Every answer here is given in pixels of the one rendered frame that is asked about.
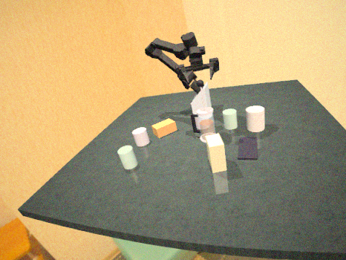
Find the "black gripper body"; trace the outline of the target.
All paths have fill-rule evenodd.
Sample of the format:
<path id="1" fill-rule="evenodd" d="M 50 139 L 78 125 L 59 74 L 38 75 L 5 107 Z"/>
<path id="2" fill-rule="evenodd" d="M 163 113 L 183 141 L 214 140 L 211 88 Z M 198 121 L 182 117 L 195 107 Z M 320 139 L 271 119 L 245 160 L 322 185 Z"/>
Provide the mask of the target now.
<path id="1" fill-rule="evenodd" d="M 211 58 L 209 59 L 210 62 L 216 62 L 216 67 L 217 67 L 217 71 L 219 71 L 219 60 L 217 57 L 215 58 Z M 179 68 L 186 68 L 186 71 L 203 71 L 203 70 L 206 70 L 206 69 L 209 69 L 209 63 L 206 63 L 204 64 L 202 59 L 200 58 L 196 58 L 196 59 L 191 59 L 190 60 L 190 63 L 191 63 L 191 66 L 187 66 L 185 67 L 184 64 L 182 65 L 176 65 L 175 67 L 175 70 L 176 70 L 176 73 L 177 73 L 177 78 L 180 79 L 180 73 L 179 73 Z"/>

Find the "orange rectangular block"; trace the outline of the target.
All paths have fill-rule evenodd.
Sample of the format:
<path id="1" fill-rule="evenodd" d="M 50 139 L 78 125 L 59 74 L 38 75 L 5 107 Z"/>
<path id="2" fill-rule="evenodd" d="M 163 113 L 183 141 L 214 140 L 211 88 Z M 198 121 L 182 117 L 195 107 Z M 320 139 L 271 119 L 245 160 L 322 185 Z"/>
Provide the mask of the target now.
<path id="1" fill-rule="evenodd" d="M 160 138 L 167 134 L 172 133 L 173 131 L 177 131 L 177 126 L 175 121 L 171 119 L 164 120 L 162 122 L 154 124 L 152 127 L 152 130 L 154 134 Z"/>

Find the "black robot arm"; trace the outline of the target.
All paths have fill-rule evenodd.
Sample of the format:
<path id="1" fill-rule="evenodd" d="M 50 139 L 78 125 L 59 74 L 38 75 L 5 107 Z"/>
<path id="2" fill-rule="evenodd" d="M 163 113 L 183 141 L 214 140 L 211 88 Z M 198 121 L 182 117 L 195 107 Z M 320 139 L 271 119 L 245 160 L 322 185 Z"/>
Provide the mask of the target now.
<path id="1" fill-rule="evenodd" d="M 181 39 L 183 40 L 183 43 L 174 44 L 156 38 L 146 47 L 145 54 L 151 58 L 158 59 L 166 67 L 169 67 L 175 73 L 175 67 L 178 64 L 175 61 L 173 61 L 170 57 L 165 55 L 162 51 L 172 53 L 178 59 L 181 60 L 185 60 L 189 56 L 189 62 L 191 59 L 196 58 L 200 58 L 203 61 L 202 55 L 206 55 L 206 47 L 198 47 L 198 41 L 196 40 L 195 34 L 193 32 L 182 34 Z M 186 89 L 192 88 L 194 91 L 197 92 L 198 95 L 198 93 L 201 91 L 200 87 L 197 86 L 196 79 L 198 78 L 198 76 L 193 71 L 187 71 L 186 73 L 189 78 L 189 84 L 184 79 L 179 80 L 182 82 L 183 86 Z"/>

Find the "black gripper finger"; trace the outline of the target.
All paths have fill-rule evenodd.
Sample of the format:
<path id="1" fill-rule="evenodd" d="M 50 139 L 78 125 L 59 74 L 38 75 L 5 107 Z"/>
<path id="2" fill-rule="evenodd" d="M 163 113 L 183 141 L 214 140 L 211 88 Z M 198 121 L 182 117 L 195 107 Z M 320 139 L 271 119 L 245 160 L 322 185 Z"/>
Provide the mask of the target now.
<path id="1" fill-rule="evenodd" d="M 217 73 L 217 67 L 216 67 L 216 62 L 209 62 L 209 75 L 210 75 L 210 80 L 212 79 L 213 75 Z"/>
<path id="2" fill-rule="evenodd" d="M 180 73 L 180 78 L 184 79 L 189 84 L 189 78 L 186 73 L 186 68 L 182 67 L 182 68 L 179 68 L 178 70 Z"/>

